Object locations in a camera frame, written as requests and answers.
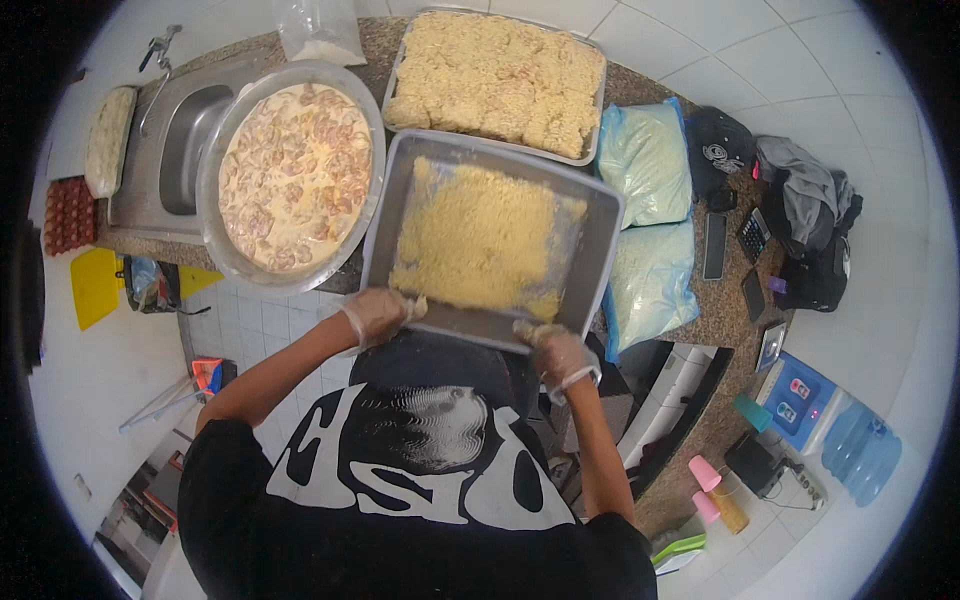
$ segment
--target stainless steel sink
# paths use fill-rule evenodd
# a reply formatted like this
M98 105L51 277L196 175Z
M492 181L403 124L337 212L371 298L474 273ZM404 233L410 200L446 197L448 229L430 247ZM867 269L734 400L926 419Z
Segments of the stainless steel sink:
M217 117L260 77L265 58L263 50L249 52L167 83L144 124L145 135L131 129L120 189L109 202L111 231L204 242L195 198L200 151ZM134 124L149 102L137 100Z
M174 110L160 159L160 203L175 215L197 214L197 165L200 150L217 117L233 100L226 85L193 92Z

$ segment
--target gray cloth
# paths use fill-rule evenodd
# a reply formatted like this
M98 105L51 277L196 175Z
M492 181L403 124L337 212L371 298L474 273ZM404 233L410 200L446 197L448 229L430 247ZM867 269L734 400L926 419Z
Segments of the gray cloth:
M836 225L843 218L853 196L853 186L843 171L825 167L788 137L762 135L756 139L760 174L774 180L778 169L790 172L783 185L783 208L793 239L806 244L821 210L829 210Z

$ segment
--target countertop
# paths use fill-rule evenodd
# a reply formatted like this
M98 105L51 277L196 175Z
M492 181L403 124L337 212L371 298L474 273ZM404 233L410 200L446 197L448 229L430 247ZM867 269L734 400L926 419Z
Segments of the countertop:
M396 50L406 25L406 17L359 19L360 39L368 64L349 69L367 84L378 103L382 101L386 91ZM230 44L198 57L175 69L174 76L256 49L266 49L268 52L265 68L272 68L285 61L279 35L273 32ZM149 100L154 90L156 82L145 85L140 90L138 102ZM605 105L654 104L674 95L677 94L624 66L616 63L608 65L604 90ZM685 98L679 98L684 116L696 108ZM388 145L391 137L388 132ZM764 292L767 295L768 308L763 316L756 324L751 324L747 317L740 282L749 272L750 265L739 248L734 232L746 214L758 203L760 188L758 183L745 175L731 178L731 186L737 191L739 204L738 209L728 215L724 277L720 281L703 281L701 277L705 210L701 205L697 205L693 215L697 259L690 287L700 304L701 315L692 323L661 336L661 339L733 348L734 355L703 414L658 478L636 503L637 527L648 536L654 536L694 514L690 496L695 491L696 482L686 468L686 463L693 455L703 454L708 461L719 467L723 464L724 451L747 430L748 423L732 408L733 398L755 383L754 363L762 328L786 320L786 316L773 308L770 292L766 289ZM98 205L97 245L117 252L216 270L203 246L139 238L109 231L107 203L102 201ZM776 243L764 251L757 265L761 283L765 284L766 278L780 269L782 259L782 250ZM362 264L361 249L358 248L341 271L319 289L335 293L355 291L359 287Z

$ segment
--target disposable plastic glove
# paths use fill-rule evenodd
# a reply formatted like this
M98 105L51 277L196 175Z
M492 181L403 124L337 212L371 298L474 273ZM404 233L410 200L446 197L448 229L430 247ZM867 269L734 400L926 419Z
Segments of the disposable plastic glove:
M514 321L514 334L534 349L534 367L554 404L566 404L564 391L583 377L600 383L600 359L563 325Z
M404 298L397 290L367 288L354 295L341 309L356 334L358 351L383 344L400 328L426 314L426 298Z

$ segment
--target person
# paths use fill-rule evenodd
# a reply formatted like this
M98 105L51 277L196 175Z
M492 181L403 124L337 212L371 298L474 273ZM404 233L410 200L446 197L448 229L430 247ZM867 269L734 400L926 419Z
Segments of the person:
M656 598L581 340L522 326L532 371L518 354L396 334L420 312L395 291L364 290L201 410L178 506L207 595ZM252 429L355 347L366 351L350 385L313 403L272 467ZM537 374L572 411L586 524L525 422Z

